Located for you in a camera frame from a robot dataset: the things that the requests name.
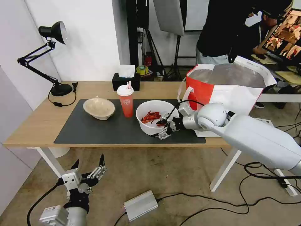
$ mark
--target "black tissue box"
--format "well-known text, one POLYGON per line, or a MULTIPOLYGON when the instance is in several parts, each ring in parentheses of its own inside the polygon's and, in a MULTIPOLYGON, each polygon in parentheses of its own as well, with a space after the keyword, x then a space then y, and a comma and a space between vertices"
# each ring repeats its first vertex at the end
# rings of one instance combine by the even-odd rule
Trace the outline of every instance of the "black tissue box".
POLYGON ((134 91, 140 90, 140 75, 138 73, 135 73, 134 77, 132 78, 120 78, 118 73, 115 73, 112 79, 113 90, 117 91, 118 87, 121 85, 126 85, 128 81, 132 81, 132 87, 134 91))

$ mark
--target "red and white bag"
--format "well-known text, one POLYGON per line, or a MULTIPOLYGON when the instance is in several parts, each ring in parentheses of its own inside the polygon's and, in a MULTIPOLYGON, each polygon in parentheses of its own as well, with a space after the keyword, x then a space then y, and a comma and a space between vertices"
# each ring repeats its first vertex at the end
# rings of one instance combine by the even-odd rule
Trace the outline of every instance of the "red and white bag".
MULTIPOLYGON (((231 64, 198 64, 187 73, 185 79, 183 100, 196 100, 202 104, 219 102, 227 110, 246 115, 250 113, 262 90, 276 84, 267 68, 240 56, 231 64)), ((182 85, 178 90, 178 101, 182 85)), ((194 102, 190 102, 190 106, 194 110, 201 108, 194 102)), ((196 133, 198 137, 217 136, 209 131, 196 133)))

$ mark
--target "plastic cup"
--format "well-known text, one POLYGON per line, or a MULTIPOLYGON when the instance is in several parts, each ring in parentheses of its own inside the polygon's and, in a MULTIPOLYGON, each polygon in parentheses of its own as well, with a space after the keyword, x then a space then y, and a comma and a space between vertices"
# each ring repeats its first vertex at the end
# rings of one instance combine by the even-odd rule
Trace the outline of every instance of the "plastic cup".
POLYGON ((117 94, 119 95, 123 114, 126 118, 133 116, 133 93, 134 89, 129 85, 122 85, 118 87, 117 94))

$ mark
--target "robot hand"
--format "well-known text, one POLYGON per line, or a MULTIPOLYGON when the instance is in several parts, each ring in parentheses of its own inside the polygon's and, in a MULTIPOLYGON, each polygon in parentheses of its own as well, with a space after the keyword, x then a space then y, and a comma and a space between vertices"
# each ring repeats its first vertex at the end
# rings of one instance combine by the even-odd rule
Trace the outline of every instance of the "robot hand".
POLYGON ((104 155, 101 155, 99 166, 92 172, 86 174, 78 173, 79 160, 67 170, 59 180, 66 186, 67 198, 69 199, 63 207, 54 206, 44 210, 40 222, 45 226, 86 226, 86 215, 89 212, 89 194, 107 171, 104 155))

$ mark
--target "beige bowl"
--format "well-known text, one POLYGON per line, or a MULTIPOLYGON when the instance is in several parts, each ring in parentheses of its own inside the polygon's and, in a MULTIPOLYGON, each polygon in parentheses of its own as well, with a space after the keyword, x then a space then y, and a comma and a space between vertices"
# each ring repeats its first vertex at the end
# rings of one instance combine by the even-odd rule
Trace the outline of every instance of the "beige bowl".
POLYGON ((98 97, 86 100, 83 108, 85 112, 99 120, 107 120, 115 112, 115 106, 111 101, 98 97))

